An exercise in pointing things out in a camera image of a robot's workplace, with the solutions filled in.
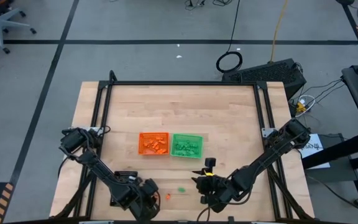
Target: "white paper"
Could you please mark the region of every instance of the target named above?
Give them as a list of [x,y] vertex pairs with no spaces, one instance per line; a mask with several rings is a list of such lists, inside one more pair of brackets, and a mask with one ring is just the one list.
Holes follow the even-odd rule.
[[[322,150],[323,150],[323,145],[321,144],[318,134],[310,134],[309,143],[306,144],[303,149],[300,149],[300,152],[302,153],[302,158],[306,158]],[[309,169],[320,169],[320,168],[330,168],[329,162],[315,167],[311,167]]]

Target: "green bin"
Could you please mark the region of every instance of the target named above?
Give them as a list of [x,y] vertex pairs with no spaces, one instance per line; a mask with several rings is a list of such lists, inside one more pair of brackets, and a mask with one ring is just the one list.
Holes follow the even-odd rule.
[[201,136],[190,134],[173,134],[171,156],[201,159],[203,156]]

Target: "wooden tabletop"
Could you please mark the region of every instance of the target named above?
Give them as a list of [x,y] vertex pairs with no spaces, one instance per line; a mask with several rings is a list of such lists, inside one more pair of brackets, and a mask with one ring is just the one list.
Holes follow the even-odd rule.
[[[83,82],[73,118],[73,127],[90,126],[97,82]],[[282,83],[268,83],[270,103],[277,128],[291,117]],[[260,91],[264,121],[267,122],[263,93]],[[152,178],[162,197],[161,211],[154,220],[196,220],[206,207],[190,177],[204,167],[205,157],[215,157],[214,173],[229,175],[250,164],[263,153],[255,98],[251,86],[128,86],[115,85],[109,107],[101,160],[113,171],[136,170],[143,179]],[[138,155],[140,132],[191,133],[204,137],[203,158]],[[299,153],[282,157],[289,191],[306,213],[314,216]],[[51,215],[67,204],[78,188],[81,165],[68,161],[62,168],[53,199]],[[281,216],[285,217],[282,195],[277,189]],[[88,191],[83,196],[85,214]],[[93,220],[133,220],[129,210],[109,206],[109,189],[98,180],[94,196]],[[211,221],[274,221],[266,171],[261,173],[244,205],[229,205],[221,213],[211,212]]]

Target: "black metal frame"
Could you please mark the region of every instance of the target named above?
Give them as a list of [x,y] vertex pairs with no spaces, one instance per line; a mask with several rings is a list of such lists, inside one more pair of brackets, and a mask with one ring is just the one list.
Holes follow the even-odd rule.
[[[176,81],[117,81],[117,78],[114,75],[114,72],[112,72],[112,71],[110,71],[110,79],[108,81],[99,81],[98,92],[96,94],[94,110],[93,110],[93,115],[92,115],[92,120],[91,120],[91,126],[96,126],[96,121],[97,121],[97,118],[98,118],[98,111],[100,109],[101,96],[102,96],[102,92],[103,92],[103,90],[105,88],[107,88],[107,93],[106,93],[106,99],[105,99],[105,102],[104,102],[103,115],[102,115],[102,120],[101,120],[101,127],[106,125],[107,116],[108,116],[108,110],[109,110],[109,103],[110,103],[110,98],[111,98],[111,93],[112,93],[112,87],[114,85],[252,86],[253,89],[254,89],[254,95],[255,95],[255,104],[256,104],[258,120],[259,120],[260,135],[261,135],[262,142],[263,142],[264,137],[263,137],[263,134],[262,134],[262,128],[265,127],[265,123],[264,123],[264,116],[263,116],[263,113],[262,113],[262,105],[260,104],[260,96],[259,96],[259,88],[261,88],[262,91],[263,91],[263,94],[264,94],[264,100],[265,100],[265,106],[266,106],[266,110],[267,110],[267,117],[268,117],[268,121],[269,121],[269,126],[271,128],[274,128],[273,112],[272,112],[272,107],[270,105],[270,98],[269,98],[269,93],[267,91],[266,82],[258,81],[258,82],[226,83],[226,82],[176,82]],[[97,153],[98,157],[100,157],[102,146],[96,149],[96,153]],[[285,184],[286,181],[285,181],[285,175],[284,175],[283,164],[282,164],[281,159],[279,159],[277,161],[277,170],[278,170],[280,180]],[[81,171],[80,185],[83,183],[87,173],[88,173],[87,168],[83,167],[83,169]],[[281,218],[281,215],[280,215],[280,207],[279,207],[279,204],[278,204],[278,198],[277,198],[277,192],[276,192],[275,183],[274,183],[274,181],[272,180],[272,178],[270,176],[268,177],[268,181],[269,181],[269,187],[270,187],[270,194],[272,196],[272,205],[273,205],[274,217],[275,217],[276,220],[278,220],[278,219]],[[87,204],[86,204],[86,213],[85,213],[86,217],[91,216],[95,187],[96,187],[96,177],[91,181],[91,185],[90,185],[90,188],[89,188],[89,196],[88,196],[88,201],[87,201]],[[290,218],[290,219],[293,218],[292,213],[291,213],[290,204],[288,203],[286,198],[283,197],[282,199],[284,201],[285,213],[287,215],[287,218]],[[76,204],[75,211],[74,211],[74,214],[73,214],[74,217],[78,217],[80,215],[81,203],[82,203],[82,198],[80,198],[80,200]],[[124,222],[125,223],[135,223],[135,221],[124,221]],[[227,222],[210,222],[210,223],[227,223]]]

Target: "orange object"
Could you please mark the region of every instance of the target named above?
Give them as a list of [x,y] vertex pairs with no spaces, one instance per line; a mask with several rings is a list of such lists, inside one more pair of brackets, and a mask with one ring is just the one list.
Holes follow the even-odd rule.
[[167,155],[168,142],[169,133],[140,133],[138,153],[139,155]]

